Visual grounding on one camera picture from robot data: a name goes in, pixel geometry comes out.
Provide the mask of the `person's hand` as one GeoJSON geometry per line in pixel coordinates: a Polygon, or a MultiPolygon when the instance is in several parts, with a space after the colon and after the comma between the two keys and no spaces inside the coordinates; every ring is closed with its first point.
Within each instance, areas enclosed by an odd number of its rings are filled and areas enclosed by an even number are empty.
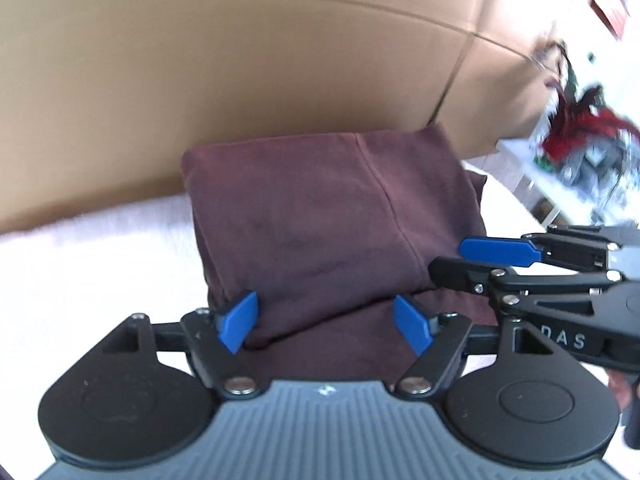
{"type": "Polygon", "coordinates": [[[625,411],[636,396],[631,384],[627,382],[627,377],[622,372],[607,370],[606,374],[608,374],[608,388],[614,393],[620,409],[625,411]]]}

